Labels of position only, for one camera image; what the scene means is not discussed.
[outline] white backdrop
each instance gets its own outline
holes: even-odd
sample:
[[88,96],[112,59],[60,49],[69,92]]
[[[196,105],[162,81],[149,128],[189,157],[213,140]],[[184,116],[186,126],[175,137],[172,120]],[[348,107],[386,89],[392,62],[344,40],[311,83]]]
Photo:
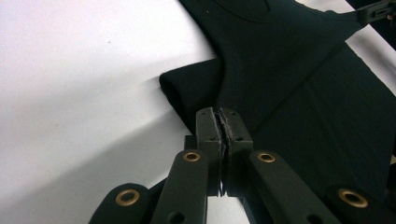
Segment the white backdrop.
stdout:
[[[396,94],[395,51],[371,27],[347,43]],[[165,178],[189,131],[158,76],[213,57],[175,0],[1,1],[0,223],[87,223],[117,185]],[[248,221],[210,198],[207,223]]]

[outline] black clamp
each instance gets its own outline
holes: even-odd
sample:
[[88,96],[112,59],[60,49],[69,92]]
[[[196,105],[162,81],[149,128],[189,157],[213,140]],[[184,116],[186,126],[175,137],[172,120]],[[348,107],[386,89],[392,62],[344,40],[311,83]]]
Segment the black clamp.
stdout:
[[239,114],[205,108],[167,179],[151,189],[111,190],[91,224],[204,224],[207,196],[238,197],[250,223],[396,223],[396,215],[359,189],[332,186],[320,199],[275,152],[256,150]]
[[383,19],[394,20],[396,16],[396,0],[385,0],[373,3],[366,7],[361,7],[356,10],[358,15],[358,22],[367,24],[373,21]]

